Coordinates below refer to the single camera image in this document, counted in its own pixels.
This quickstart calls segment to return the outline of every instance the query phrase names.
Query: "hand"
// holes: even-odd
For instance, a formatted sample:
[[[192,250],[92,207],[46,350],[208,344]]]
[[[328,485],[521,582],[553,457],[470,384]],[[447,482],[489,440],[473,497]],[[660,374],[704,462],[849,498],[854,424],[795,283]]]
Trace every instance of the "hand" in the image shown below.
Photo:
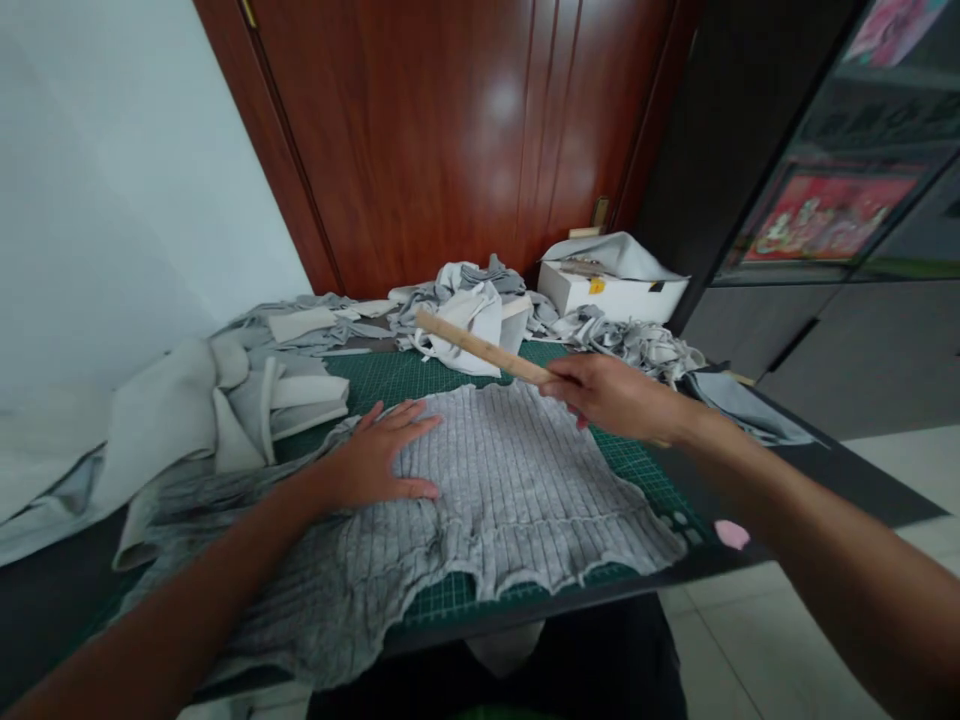
[[[568,355],[547,369],[564,378],[540,386],[540,394],[565,402],[607,432],[637,440],[677,443],[706,408],[607,355]]]
[[[439,497],[440,490],[429,480],[397,478],[392,470],[401,449],[440,424],[439,415],[416,421],[425,407],[424,400],[406,400],[377,422],[383,411],[383,401],[378,401],[357,423],[353,437],[306,468],[301,488],[320,501],[318,514],[387,500]]]

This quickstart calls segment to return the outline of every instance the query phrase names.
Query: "cutting mat grid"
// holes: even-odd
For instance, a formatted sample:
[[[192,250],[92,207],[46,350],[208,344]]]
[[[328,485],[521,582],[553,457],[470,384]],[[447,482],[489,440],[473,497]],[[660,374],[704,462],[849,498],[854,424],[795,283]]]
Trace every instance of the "cutting mat grid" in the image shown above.
[[[565,354],[566,350],[562,346],[549,343],[525,342],[520,349],[521,356],[541,366]],[[423,356],[413,352],[329,358],[327,367],[330,374],[350,380],[348,407],[351,415],[367,412],[377,400],[383,400],[386,406],[390,407],[407,398],[447,392],[469,383],[483,387],[492,382],[507,385],[513,381],[513,378],[506,374],[499,380],[468,377],[435,360],[423,362]],[[278,461],[292,460],[314,450],[335,425],[336,421],[326,423],[278,443]],[[706,542],[715,542],[713,532],[707,530],[703,521],[693,512],[686,499],[642,445],[596,428],[591,428],[591,431],[611,469],[619,477],[640,487],[657,515],[680,512],[686,516],[688,527],[697,530]],[[586,585],[595,587],[635,576],[636,573],[630,568],[611,563],[593,570],[586,578]],[[576,592],[578,589],[572,586],[562,592]],[[524,583],[506,591],[500,600],[479,603],[475,599],[473,578],[464,573],[455,573],[420,592],[402,622],[391,630],[391,634],[469,622],[518,605],[535,603],[546,597],[548,593],[539,586]]]

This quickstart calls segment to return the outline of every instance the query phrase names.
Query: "dark pants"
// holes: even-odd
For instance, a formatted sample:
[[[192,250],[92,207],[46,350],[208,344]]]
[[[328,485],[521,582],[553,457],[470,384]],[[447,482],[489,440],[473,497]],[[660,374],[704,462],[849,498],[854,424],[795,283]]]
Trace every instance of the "dark pants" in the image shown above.
[[[680,663],[655,593],[546,621],[526,664],[497,680],[463,642],[377,663],[315,695],[310,717],[449,717],[509,705],[564,718],[685,718]]]

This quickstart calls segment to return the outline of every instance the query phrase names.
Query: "wooden door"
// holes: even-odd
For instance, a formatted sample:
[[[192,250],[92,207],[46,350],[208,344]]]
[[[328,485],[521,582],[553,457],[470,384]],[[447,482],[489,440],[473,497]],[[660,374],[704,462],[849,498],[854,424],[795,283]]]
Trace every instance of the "wooden door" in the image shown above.
[[[491,252],[526,271],[615,202],[673,5],[254,0],[343,290]]]

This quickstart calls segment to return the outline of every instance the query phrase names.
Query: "table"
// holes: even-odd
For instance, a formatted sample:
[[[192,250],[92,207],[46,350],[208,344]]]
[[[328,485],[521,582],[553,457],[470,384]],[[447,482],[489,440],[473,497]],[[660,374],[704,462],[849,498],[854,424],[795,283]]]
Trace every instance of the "table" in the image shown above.
[[[774,452],[824,487],[893,528],[946,514],[838,442],[779,409],[823,444],[776,448]],[[649,452],[704,521],[708,524],[723,518],[736,521],[737,518],[724,509],[722,499],[703,483],[693,462],[680,451],[651,448]],[[0,711],[72,651],[96,619],[103,616],[105,604],[130,585],[129,576],[118,575],[110,569],[125,513],[120,510],[68,540],[0,568],[0,637],[3,638]],[[755,541],[742,552],[723,546],[703,547],[656,575],[546,597],[535,604],[486,615],[470,623],[427,628],[396,638],[388,635],[383,656],[401,655],[503,630],[771,559],[769,551]],[[196,699],[208,700],[287,679],[279,670],[252,670],[207,688],[198,693]]]

